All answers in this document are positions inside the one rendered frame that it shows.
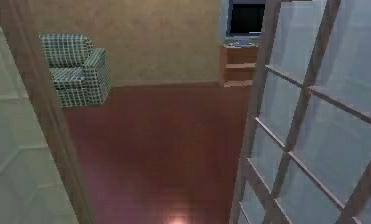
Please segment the black television set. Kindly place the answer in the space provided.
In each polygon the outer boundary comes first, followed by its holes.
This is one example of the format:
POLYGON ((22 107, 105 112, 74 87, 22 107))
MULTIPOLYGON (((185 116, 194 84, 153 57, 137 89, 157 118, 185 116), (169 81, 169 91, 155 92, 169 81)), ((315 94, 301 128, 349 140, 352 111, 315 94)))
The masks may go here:
POLYGON ((226 38, 257 45, 262 31, 266 0, 228 0, 226 38))

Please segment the brown wooden shelf unit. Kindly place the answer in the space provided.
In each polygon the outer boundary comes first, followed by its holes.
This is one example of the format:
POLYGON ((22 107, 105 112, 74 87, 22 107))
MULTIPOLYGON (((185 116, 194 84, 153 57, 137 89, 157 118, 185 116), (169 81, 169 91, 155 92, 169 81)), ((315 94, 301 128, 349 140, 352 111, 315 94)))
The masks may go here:
POLYGON ((253 44, 223 44, 220 48, 221 85, 224 88, 251 86, 257 53, 258 47, 253 44))

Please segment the glass paned wooden door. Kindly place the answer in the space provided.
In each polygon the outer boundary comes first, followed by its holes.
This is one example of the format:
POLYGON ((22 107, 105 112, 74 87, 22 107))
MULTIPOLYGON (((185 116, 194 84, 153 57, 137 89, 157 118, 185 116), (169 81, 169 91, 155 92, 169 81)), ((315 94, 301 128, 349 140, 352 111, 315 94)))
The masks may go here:
POLYGON ((371 0, 267 0, 228 224, 371 224, 371 0))

